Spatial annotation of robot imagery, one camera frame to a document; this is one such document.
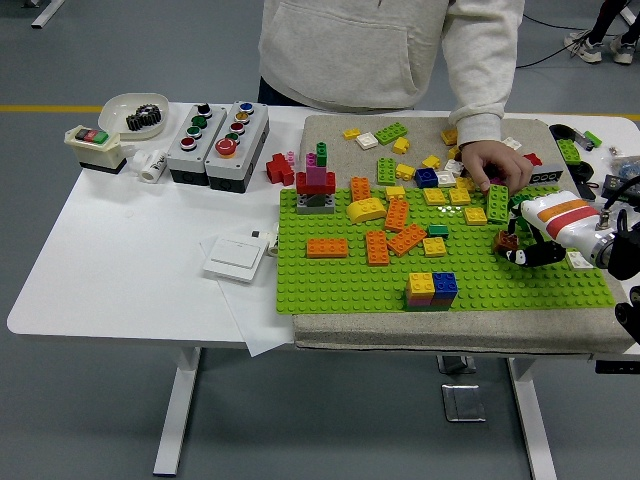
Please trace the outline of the person's left hand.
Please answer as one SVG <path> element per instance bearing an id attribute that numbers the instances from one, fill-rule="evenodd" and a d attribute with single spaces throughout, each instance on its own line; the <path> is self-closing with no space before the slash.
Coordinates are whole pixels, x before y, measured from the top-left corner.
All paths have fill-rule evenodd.
<path id="1" fill-rule="evenodd" d="M 461 160 L 465 169 L 482 193 L 490 189 L 486 167 L 495 167 L 510 194 L 517 194 L 529 185 L 533 171 L 531 162 L 511 147 L 494 140 L 481 140 L 464 144 Z"/>

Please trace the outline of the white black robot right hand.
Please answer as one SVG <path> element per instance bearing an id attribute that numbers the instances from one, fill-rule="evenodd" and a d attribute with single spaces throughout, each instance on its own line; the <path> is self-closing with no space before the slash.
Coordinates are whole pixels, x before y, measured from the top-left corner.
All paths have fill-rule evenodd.
<path id="1" fill-rule="evenodd" d="M 562 260 L 568 249 L 580 252 L 591 265 L 605 268 L 602 258 L 614 240 L 613 230 L 597 230 L 599 212 L 570 191 L 523 200 L 510 210 L 507 233 L 513 235 L 518 219 L 525 220 L 535 243 L 502 253 L 523 267 L 538 267 Z"/>

